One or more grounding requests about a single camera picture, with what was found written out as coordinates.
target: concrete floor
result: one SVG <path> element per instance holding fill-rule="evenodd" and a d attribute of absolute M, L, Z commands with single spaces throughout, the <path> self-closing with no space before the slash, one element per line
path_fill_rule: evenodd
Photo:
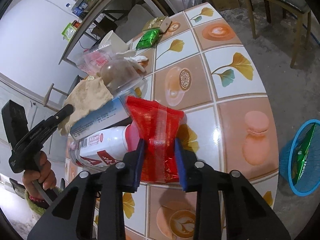
<path fill-rule="evenodd" d="M 308 119 L 320 119 L 320 46 L 310 37 L 308 49 L 301 49 L 295 68 L 290 61 L 296 20 L 282 19 L 281 8 L 271 5 L 272 25 L 268 24 L 262 0 L 253 0 L 256 32 L 254 40 L 245 7 L 221 12 L 252 58 L 266 88 L 272 107 L 279 149 L 292 139 Z M 279 176 L 274 211 L 294 239 L 304 228 L 320 202 L 320 188 L 306 197 L 292 193 Z"/>

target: hand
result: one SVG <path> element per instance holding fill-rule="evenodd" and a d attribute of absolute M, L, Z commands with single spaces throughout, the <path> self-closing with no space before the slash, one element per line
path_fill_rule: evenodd
<path fill-rule="evenodd" d="M 40 165 L 42 166 L 41 172 L 38 171 L 25 171 L 22 176 L 22 183 L 29 192 L 29 195 L 39 199 L 43 199 L 40 193 L 36 190 L 33 185 L 33 180 L 39 180 L 39 183 L 43 182 L 43 189 L 53 189 L 57 184 L 56 175 L 53 170 L 51 170 L 51 163 L 48 161 L 47 155 L 41 151 L 40 152 Z"/>

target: green foil wrapper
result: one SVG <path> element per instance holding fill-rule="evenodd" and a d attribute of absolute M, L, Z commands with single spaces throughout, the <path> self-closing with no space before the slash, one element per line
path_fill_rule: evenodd
<path fill-rule="evenodd" d="M 145 33 L 137 44 L 136 49 L 151 48 L 159 38 L 160 30 L 155 29 Z"/>
<path fill-rule="evenodd" d="M 316 125 L 313 124 L 311 128 L 306 132 L 302 142 L 295 147 L 292 153 L 291 164 L 291 178 L 293 185 L 297 184 L 298 180 L 303 175 L 304 169 L 307 164 L 307 157 L 309 152 L 310 142 L 313 137 Z"/>

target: barcode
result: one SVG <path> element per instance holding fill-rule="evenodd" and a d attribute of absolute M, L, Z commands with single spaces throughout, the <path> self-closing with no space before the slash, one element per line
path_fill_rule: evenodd
<path fill-rule="evenodd" d="M 88 143 L 88 138 L 85 138 L 85 139 L 80 141 L 79 147 L 80 148 L 87 147 L 87 143 Z"/>

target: red snack bag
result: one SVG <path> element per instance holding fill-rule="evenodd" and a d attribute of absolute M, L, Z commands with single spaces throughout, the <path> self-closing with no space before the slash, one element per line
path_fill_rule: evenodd
<path fill-rule="evenodd" d="M 174 159 L 174 139 L 183 111 L 173 110 L 156 101 L 128 97 L 127 107 L 136 122 L 139 136 L 146 142 L 141 180 L 179 181 Z"/>

